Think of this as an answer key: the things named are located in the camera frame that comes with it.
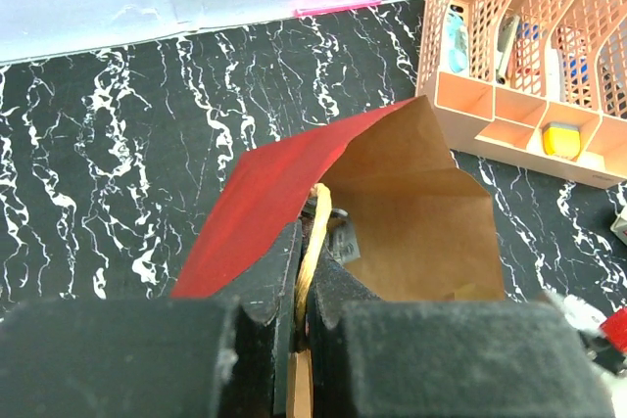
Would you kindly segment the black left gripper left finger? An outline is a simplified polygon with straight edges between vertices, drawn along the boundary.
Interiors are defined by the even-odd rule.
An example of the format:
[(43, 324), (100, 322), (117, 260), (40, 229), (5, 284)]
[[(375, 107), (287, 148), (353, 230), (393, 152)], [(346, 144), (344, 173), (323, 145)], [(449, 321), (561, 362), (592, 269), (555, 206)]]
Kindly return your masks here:
[(205, 299), (23, 302), (1, 324), (5, 417), (286, 417), (300, 222)]

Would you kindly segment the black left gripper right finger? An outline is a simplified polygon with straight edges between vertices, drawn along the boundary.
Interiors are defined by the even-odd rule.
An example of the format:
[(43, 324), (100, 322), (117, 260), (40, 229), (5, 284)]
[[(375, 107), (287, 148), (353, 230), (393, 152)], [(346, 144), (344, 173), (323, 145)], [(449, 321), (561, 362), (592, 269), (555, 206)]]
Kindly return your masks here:
[(308, 296), (316, 417), (610, 417), (574, 329), (530, 302), (386, 302), (326, 256)]

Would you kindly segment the red brown paper bag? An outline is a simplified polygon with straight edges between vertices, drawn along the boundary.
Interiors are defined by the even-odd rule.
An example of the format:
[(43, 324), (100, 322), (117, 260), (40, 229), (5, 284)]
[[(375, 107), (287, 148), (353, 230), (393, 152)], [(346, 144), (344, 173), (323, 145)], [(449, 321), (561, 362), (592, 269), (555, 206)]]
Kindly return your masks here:
[(294, 402), (313, 405), (308, 296), (330, 257), (386, 302), (503, 302), (489, 194), (453, 162), (425, 97), (243, 154), (171, 291), (216, 294), (300, 222)]

